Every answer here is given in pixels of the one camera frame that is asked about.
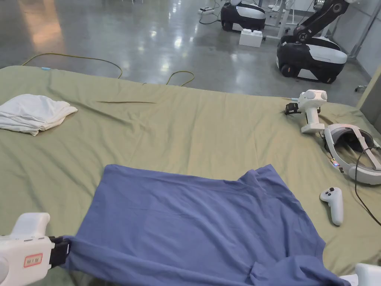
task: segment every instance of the robotic arm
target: robotic arm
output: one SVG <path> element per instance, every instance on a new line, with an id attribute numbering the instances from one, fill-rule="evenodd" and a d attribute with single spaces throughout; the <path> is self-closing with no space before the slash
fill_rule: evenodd
<path id="1" fill-rule="evenodd" d="M 338 16 L 347 11 L 349 4 L 359 0 L 315 0 L 315 14 L 306 19 L 294 29 L 294 37 L 300 43 L 306 43 L 310 38 L 331 24 Z"/>
<path id="2" fill-rule="evenodd" d="M 64 264 L 71 241 L 45 236 L 48 213 L 22 214 L 10 235 L 0 236 L 0 286 L 24 286 Z"/>
<path id="3" fill-rule="evenodd" d="M 358 263 L 355 267 L 356 274 L 341 276 L 347 280 L 351 286 L 377 286 L 381 281 L 381 267 Z"/>

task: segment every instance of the folded white towel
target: folded white towel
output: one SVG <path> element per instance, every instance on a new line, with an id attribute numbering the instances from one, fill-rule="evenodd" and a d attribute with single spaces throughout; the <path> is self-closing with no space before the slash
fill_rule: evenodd
<path id="1" fill-rule="evenodd" d="M 40 130 L 60 125 L 67 115 L 77 111 L 64 101 L 22 94 L 0 105 L 0 128 L 36 136 Z"/>

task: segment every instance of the wall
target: wall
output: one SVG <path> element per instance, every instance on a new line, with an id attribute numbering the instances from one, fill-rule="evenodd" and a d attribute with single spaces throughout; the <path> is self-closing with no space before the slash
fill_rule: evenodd
<path id="1" fill-rule="evenodd" d="M 364 91 L 357 107 L 381 133 L 381 65 Z"/>
<path id="2" fill-rule="evenodd" d="M 350 4 L 348 10 L 338 21 L 333 40 L 347 53 L 350 53 L 358 43 L 371 15 L 380 0 L 363 0 Z M 381 12 L 374 21 L 369 34 L 362 44 L 357 60 L 364 70 L 373 76 L 381 63 Z"/>
<path id="3" fill-rule="evenodd" d="M 294 0 L 294 5 L 292 9 L 300 11 L 309 11 L 313 13 L 315 12 L 314 4 L 311 4 L 311 1 L 309 0 Z"/>

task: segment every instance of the power strip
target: power strip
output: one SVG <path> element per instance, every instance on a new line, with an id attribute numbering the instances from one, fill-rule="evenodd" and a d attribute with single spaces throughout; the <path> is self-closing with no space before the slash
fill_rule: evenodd
<path id="1" fill-rule="evenodd" d="M 207 15 L 207 14 L 213 14 L 214 13 L 214 9 L 213 8 L 210 8 L 210 7 L 204 7 L 204 8 L 200 8 L 197 13 L 199 14 L 203 14 L 203 15 Z"/>

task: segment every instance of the blue cloth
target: blue cloth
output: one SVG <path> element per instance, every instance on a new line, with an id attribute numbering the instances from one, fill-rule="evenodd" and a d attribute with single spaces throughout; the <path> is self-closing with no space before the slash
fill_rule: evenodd
<path id="1" fill-rule="evenodd" d="M 271 165 L 237 181 L 108 165 L 66 268 L 122 285 L 349 285 Z"/>

